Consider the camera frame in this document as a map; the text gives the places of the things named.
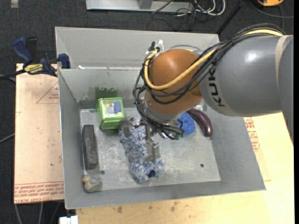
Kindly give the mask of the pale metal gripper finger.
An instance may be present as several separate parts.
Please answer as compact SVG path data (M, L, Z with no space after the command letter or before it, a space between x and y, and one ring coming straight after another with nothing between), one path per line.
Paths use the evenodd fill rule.
M121 128L126 137L131 136L131 129L136 129L140 126L140 123L135 120L134 117L124 117L120 121Z
M147 162L155 161L161 157L160 155L160 145L156 142L147 143Z

